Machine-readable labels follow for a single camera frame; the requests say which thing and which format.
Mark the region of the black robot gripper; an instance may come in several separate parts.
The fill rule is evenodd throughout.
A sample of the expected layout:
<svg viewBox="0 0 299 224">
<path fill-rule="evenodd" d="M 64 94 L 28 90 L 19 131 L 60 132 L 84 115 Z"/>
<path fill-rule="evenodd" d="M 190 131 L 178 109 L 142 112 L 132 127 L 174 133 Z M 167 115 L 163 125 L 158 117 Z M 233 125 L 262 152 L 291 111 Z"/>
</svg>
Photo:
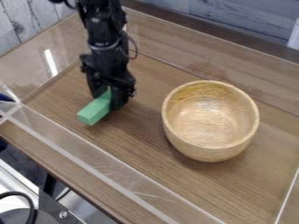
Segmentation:
<svg viewBox="0 0 299 224">
<path fill-rule="evenodd" d="M 91 53 L 79 56 L 82 72 L 87 75 L 88 88 L 94 98 L 99 98 L 111 87 L 111 109 L 120 110 L 135 96 L 136 78 L 127 64 L 131 60 L 128 43 L 88 45 Z"/>
</svg>

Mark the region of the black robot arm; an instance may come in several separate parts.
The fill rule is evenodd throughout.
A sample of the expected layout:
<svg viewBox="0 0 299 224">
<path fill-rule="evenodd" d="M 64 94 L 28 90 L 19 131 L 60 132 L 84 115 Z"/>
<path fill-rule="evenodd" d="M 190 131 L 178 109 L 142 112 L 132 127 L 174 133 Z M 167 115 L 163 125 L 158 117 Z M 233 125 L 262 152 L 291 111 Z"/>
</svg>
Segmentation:
<svg viewBox="0 0 299 224">
<path fill-rule="evenodd" d="M 79 13 L 88 32 L 90 53 L 79 56 L 82 72 L 87 75 L 88 88 L 94 98 L 111 91 L 110 109 L 122 109 L 135 96 L 136 78 L 127 64 L 136 57 L 130 56 L 132 40 L 124 31 L 127 14 L 120 0 L 48 0 L 66 4 Z"/>
</svg>

